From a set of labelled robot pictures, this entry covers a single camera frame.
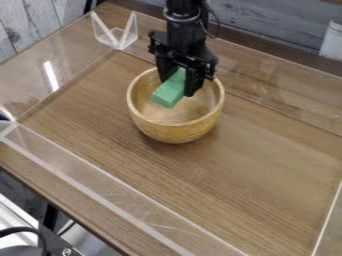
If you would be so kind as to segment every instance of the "green sponge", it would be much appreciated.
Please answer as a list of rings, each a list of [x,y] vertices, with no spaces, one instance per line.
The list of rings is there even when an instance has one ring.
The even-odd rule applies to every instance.
[[[179,68],[168,80],[159,86],[152,95],[152,100],[172,108],[184,97],[185,69]]]

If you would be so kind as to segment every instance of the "bowl rim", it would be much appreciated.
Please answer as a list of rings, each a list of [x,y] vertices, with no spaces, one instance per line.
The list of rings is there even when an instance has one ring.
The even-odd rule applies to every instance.
[[[201,116],[200,118],[195,119],[195,120],[191,120],[191,121],[187,121],[187,122],[183,122],[183,123],[175,123],[175,124],[160,124],[160,123],[156,123],[156,122],[152,122],[151,120],[148,120],[145,118],[145,116],[139,112],[139,110],[136,109],[133,103],[132,103],[132,90],[133,90],[133,87],[136,85],[136,82],[137,80],[145,76],[148,73],[152,73],[153,71],[156,71],[156,67],[145,70],[143,73],[140,73],[136,78],[132,80],[129,86],[128,86],[128,90],[127,90],[127,94],[125,94],[125,97],[127,97],[127,104],[128,104],[128,108],[129,110],[133,112],[133,114],[140,118],[143,119],[145,122],[153,124],[153,125],[159,125],[159,126],[164,126],[164,127],[183,127],[183,126],[188,126],[188,125],[192,125],[195,123],[199,123],[201,122],[204,119],[207,119],[209,116],[212,116],[213,114],[217,113],[219,109],[223,107],[223,104],[224,104],[224,96],[225,96],[225,91],[224,91],[224,88],[223,88],[223,85],[221,85],[221,82],[217,78],[213,79],[213,82],[219,88],[219,101],[217,101],[217,104],[216,106],[211,109],[211,111],[204,115]]]

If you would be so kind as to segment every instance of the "green block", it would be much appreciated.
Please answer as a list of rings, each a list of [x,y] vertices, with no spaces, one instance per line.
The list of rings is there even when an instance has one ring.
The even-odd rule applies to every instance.
[[[184,97],[184,87],[185,69],[179,68],[169,79],[155,90],[152,100],[171,109]]]

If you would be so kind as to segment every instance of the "wooden bowl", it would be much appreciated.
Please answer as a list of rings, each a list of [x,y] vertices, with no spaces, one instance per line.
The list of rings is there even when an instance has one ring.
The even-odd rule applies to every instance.
[[[200,138],[216,124],[224,103],[220,81],[205,81],[191,98],[184,97],[172,109],[152,101],[161,82],[156,68],[143,72],[127,91],[132,120],[140,131],[157,141],[180,144]]]

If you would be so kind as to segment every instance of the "wooden table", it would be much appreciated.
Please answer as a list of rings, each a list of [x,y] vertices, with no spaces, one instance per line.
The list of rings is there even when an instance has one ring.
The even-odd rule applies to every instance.
[[[106,24],[124,24],[127,9],[108,3],[97,12]],[[61,36],[77,42],[82,33],[72,26],[81,20]],[[10,61],[29,61],[53,40]],[[216,128],[196,142],[157,143],[133,126],[125,90],[152,64],[123,52],[82,67],[20,123],[245,254],[310,255],[342,179],[340,119],[331,116],[342,113],[342,79],[247,48],[216,46],[225,105]],[[86,54],[76,51],[65,54],[70,70]],[[1,88],[14,76],[12,69]],[[179,255],[5,144],[0,165],[127,254]]]

